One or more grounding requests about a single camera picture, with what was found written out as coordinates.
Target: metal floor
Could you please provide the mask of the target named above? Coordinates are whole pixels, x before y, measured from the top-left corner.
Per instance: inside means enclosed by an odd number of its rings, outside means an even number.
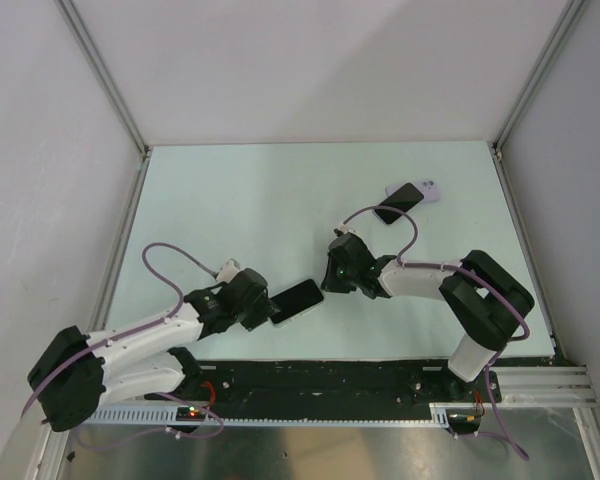
[[[442,429],[229,427],[209,440],[140,438],[105,453],[76,449],[65,480],[593,479],[571,409],[503,411],[529,463],[490,438],[453,440]],[[499,431],[490,410],[484,431]],[[89,426],[104,445],[145,427]]]

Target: black smartphone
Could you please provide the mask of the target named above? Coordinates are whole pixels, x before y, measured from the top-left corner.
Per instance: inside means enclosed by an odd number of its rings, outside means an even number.
[[[408,212],[418,203],[422,201],[424,195],[418,190],[412,183],[405,183],[402,187],[396,190],[395,193],[390,195],[380,205],[385,207],[393,207],[403,212]],[[401,215],[397,212],[390,210],[374,210],[376,216],[382,220],[385,224],[391,225]]]
[[[275,297],[272,297],[271,300],[280,308],[280,311],[269,318],[271,318],[271,322],[274,325],[280,325],[311,307],[322,303],[324,295],[322,295],[316,282],[306,280],[291,287],[289,290],[279,293]]]

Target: phone screen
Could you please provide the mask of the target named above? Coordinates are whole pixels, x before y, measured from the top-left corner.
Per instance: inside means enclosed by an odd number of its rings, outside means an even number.
[[[403,212],[408,212],[415,207],[424,195],[413,184],[406,183],[400,187],[393,195],[386,198],[380,205],[397,208]],[[375,214],[387,225],[391,225],[400,218],[400,214],[389,210],[375,210]]]
[[[289,290],[279,293],[271,300],[280,307],[280,311],[270,317],[271,321],[277,325],[318,305],[324,300],[324,295],[322,295],[316,282],[306,280]]]

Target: wire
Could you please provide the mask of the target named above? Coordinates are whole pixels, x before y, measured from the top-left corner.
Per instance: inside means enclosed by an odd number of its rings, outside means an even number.
[[[478,413],[478,407],[480,407],[480,414],[477,415],[477,417],[482,418],[487,414],[487,411],[482,403],[482,395],[480,395],[480,390],[476,388],[476,413]]]
[[[493,286],[491,286],[485,280],[480,278],[474,272],[467,270],[465,268],[459,267],[457,265],[449,265],[449,264],[445,264],[445,263],[433,263],[433,262],[409,263],[409,262],[404,262],[402,260],[402,256],[404,255],[404,253],[407,250],[409,250],[409,248],[411,248],[414,243],[416,243],[416,240],[418,238],[418,227],[417,227],[415,221],[413,220],[413,218],[411,218],[411,216],[407,215],[402,210],[399,210],[399,209],[393,208],[393,207],[385,207],[382,205],[366,207],[366,208],[358,210],[357,212],[355,212],[353,215],[351,215],[349,218],[347,218],[342,223],[346,225],[353,218],[355,218],[358,215],[360,215],[361,213],[369,211],[369,210],[389,210],[392,212],[399,213],[400,215],[405,217],[407,220],[409,220],[409,222],[411,222],[411,224],[413,225],[413,227],[414,227],[413,238],[407,244],[406,247],[404,247],[402,250],[400,250],[400,252],[398,252],[398,255],[396,256],[398,265],[400,265],[403,268],[422,268],[422,269],[432,269],[432,270],[442,270],[442,271],[449,270],[449,271],[460,273],[461,275],[464,275],[465,277],[470,278],[475,283],[480,285],[482,288],[485,288],[491,295],[493,295],[496,298],[496,300],[498,300],[509,311],[509,313],[511,313],[511,315],[513,315],[513,317],[516,319],[516,321],[522,327],[522,331],[523,331],[522,335],[511,338],[509,340],[509,342],[519,342],[519,341],[526,340],[527,338],[529,338],[529,336],[531,335],[531,330],[529,329],[529,325],[527,325],[527,322],[525,322],[522,315],[520,315],[520,313],[515,309],[515,307],[513,305],[511,305],[511,303],[509,303],[509,301],[506,298],[504,298],[500,294],[500,292],[498,292]],[[502,351],[497,352],[493,356],[493,358],[487,363],[487,365],[485,365],[484,379],[485,379],[485,384],[487,385],[487,394],[489,396],[489,401],[491,402],[491,405],[493,408],[493,413],[496,417],[496,420],[498,420],[498,423],[500,424],[500,428],[502,429],[502,435],[499,433],[494,433],[494,432],[479,432],[478,436],[498,438],[500,440],[506,441],[507,443],[509,443],[509,445],[511,445],[513,450],[520,456],[520,458],[522,458],[524,461],[528,462],[529,454],[524,450],[524,448],[522,448],[520,445],[518,445],[513,440],[513,437],[511,436],[511,433],[509,432],[509,429],[507,428],[507,424],[505,423],[504,419],[502,418],[502,415],[500,414],[498,406],[496,405],[496,400],[493,396],[493,392],[489,388],[489,385],[491,383],[490,378],[489,378],[490,367],[495,363],[495,361],[500,357],[501,354],[502,354]]]
[[[407,245],[402,250],[400,250],[398,252],[398,255],[397,255],[398,264],[402,265],[402,256],[405,254],[405,252],[407,250],[409,250],[411,247],[413,247],[413,245],[416,243],[416,240],[418,240],[418,234],[419,234],[419,232],[418,232],[418,224],[411,217],[411,215],[409,215],[408,213],[403,212],[402,210],[400,210],[398,208],[395,208],[395,207],[386,207],[384,205],[375,205],[375,206],[372,206],[372,207],[361,208],[357,212],[354,212],[353,214],[351,214],[344,222],[342,222],[342,224],[346,225],[347,223],[349,223],[351,220],[353,220],[354,218],[356,218],[361,213],[368,212],[369,210],[388,210],[390,212],[399,213],[404,218],[406,218],[407,220],[409,220],[409,223],[411,223],[411,226],[413,227],[413,238],[411,238],[411,241],[409,243],[407,243]]]
[[[131,335],[135,335],[136,333],[144,332],[145,330],[148,330],[150,328],[153,328],[157,325],[162,324],[166,318],[172,317],[180,311],[180,309],[182,308],[182,305],[184,304],[184,293],[182,292],[180,287],[178,287],[174,282],[172,282],[167,277],[165,277],[164,275],[159,273],[155,268],[153,268],[153,266],[149,263],[149,260],[147,259],[147,253],[149,252],[149,250],[151,250],[152,248],[155,248],[155,247],[165,247],[165,248],[169,248],[171,250],[175,250],[176,252],[187,257],[189,260],[191,260],[193,263],[195,263],[198,267],[203,269],[209,275],[214,276],[215,272],[213,272],[211,269],[209,269],[208,267],[203,265],[201,262],[196,260],[189,253],[182,250],[180,247],[176,247],[175,245],[172,245],[170,243],[165,243],[165,242],[150,243],[149,245],[144,247],[144,249],[142,250],[142,263],[147,268],[147,270],[149,270],[158,280],[165,283],[166,285],[171,287],[176,292],[176,294],[178,295],[178,303],[176,304],[176,306],[164,317],[160,317],[160,318],[153,320],[151,322],[148,322],[144,325],[140,325],[140,326],[132,328],[130,330],[118,333],[116,335],[113,335],[110,338],[105,338],[103,340],[100,340],[99,342],[94,343],[93,345],[85,348],[84,350],[79,351],[78,353],[75,353],[74,355],[72,355],[71,357],[66,359],[64,362],[62,362],[60,365],[58,365],[49,375],[47,375],[45,377],[45,379],[42,380],[42,382],[40,382],[40,385],[38,385],[36,387],[36,389],[33,391],[31,396],[25,403],[24,408],[22,409],[21,418],[31,408],[31,405],[33,405],[33,403],[38,399],[38,397],[42,394],[44,389],[47,388],[49,386],[49,384],[58,377],[58,375],[60,375],[62,372],[64,372],[67,368],[69,368],[75,362],[77,362],[84,356],[88,355],[89,353],[93,352],[94,350],[97,350],[99,348],[106,346],[109,341],[122,340],[123,338],[129,337]]]
[[[216,389],[213,388],[213,385],[208,380],[204,382],[201,387],[208,388],[211,391],[211,398],[209,399],[209,405],[207,405],[207,408],[213,407],[213,404],[216,403]]]
[[[80,438],[80,431],[84,428],[84,424],[83,424],[71,432],[71,437],[75,438],[76,443],[78,445],[80,445],[82,448],[84,448],[85,450],[90,450],[92,452],[106,452],[108,450],[113,450],[114,448],[122,447],[140,437],[144,437],[146,435],[153,435],[154,433],[172,434],[176,437],[176,439],[180,439],[181,437],[191,438],[191,439],[201,439],[201,438],[215,437],[217,435],[220,435],[220,433],[224,430],[224,422],[218,415],[213,413],[211,410],[208,410],[204,407],[195,406],[192,403],[182,400],[181,398],[176,397],[175,395],[171,395],[169,393],[158,393],[158,395],[160,395],[168,400],[172,400],[174,402],[178,402],[183,405],[187,405],[189,407],[194,407],[197,410],[200,410],[202,413],[204,413],[208,417],[213,418],[216,422],[218,422],[218,428],[215,429],[211,433],[192,434],[192,433],[186,433],[181,430],[174,429],[174,428],[170,428],[165,425],[163,427],[152,427],[152,428],[147,428],[146,430],[141,430],[140,432],[137,432],[127,438],[124,438],[117,442],[109,443],[107,445],[89,445],[87,443],[84,443],[84,441]]]
[[[166,242],[154,242],[154,243],[150,243],[149,245],[147,245],[146,247],[144,247],[144,250],[142,251],[142,261],[144,262],[144,266],[147,267],[151,273],[153,273],[156,277],[158,277],[160,280],[162,280],[165,283],[167,283],[168,280],[165,277],[163,277],[162,275],[160,275],[158,272],[156,272],[153,269],[153,267],[151,265],[149,265],[149,262],[146,261],[146,252],[148,252],[150,249],[152,249],[154,247],[164,247],[164,248],[169,248],[171,250],[175,250],[179,254],[184,255],[185,257],[187,257],[189,260],[191,260],[193,263],[195,263],[198,267],[200,267],[202,270],[204,270],[205,272],[207,272],[213,278],[216,278],[218,276],[218,272],[214,272],[209,267],[207,267],[204,263],[200,262],[193,255],[191,255],[190,253],[184,251],[180,247],[176,247],[175,245],[173,245],[171,243],[166,243]]]

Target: aluminum frame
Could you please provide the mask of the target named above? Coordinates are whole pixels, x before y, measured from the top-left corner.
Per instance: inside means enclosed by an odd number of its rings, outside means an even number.
[[[200,421],[176,420],[182,405],[160,402],[159,405],[119,404],[102,408],[85,425],[156,425],[177,424],[183,427],[199,426]],[[449,420],[444,407],[429,405],[430,420],[260,420],[223,418],[226,427],[368,427],[368,428],[448,428]]]
[[[109,74],[102,56],[89,35],[72,0],[54,0],[66,23],[79,44],[86,61],[98,78],[105,95],[110,100],[112,108],[123,123],[127,133],[142,155],[142,164],[134,180],[131,196],[127,203],[126,214],[120,227],[116,243],[113,247],[109,266],[99,295],[96,309],[91,322],[92,328],[102,328],[111,306],[115,284],[122,265],[122,259],[133,225],[135,212],[140,200],[142,186],[147,174],[151,149],[144,142],[137,125],[127,108],[122,95]],[[502,185],[507,204],[514,222],[516,233],[523,247],[525,259],[530,269],[532,280],[539,295],[540,308],[549,320],[549,327],[554,331],[554,323],[550,320],[541,281],[535,268],[529,242],[525,234],[524,224],[519,215],[515,198],[510,189],[506,172],[501,165],[501,148],[509,138],[511,131],[520,121],[526,108],[533,100],[542,80],[546,77],[555,59],[560,54],[562,46],[573,31],[589,0],[571,0],[559,21],[557,22],[545,48],[530,73],[523,90],[507,116],[494,147],[494,165]],[[585,367],[498,367],[497,371],[503,390],[503,406],[510,408],[527,408],[531,406],[572,407],[578,421],[581,436],[585,443],[591,468],[596,478],[600,478],[600,411],[595,393]],[[444,408],[436,404],[434,408]],[[68,434],[50,432],[48,426],[41,427],[38,442],[43,446],[35,449],[31,459],[27,480],[48,480],[57,478],[60,470],[62,454],[66,446]]]

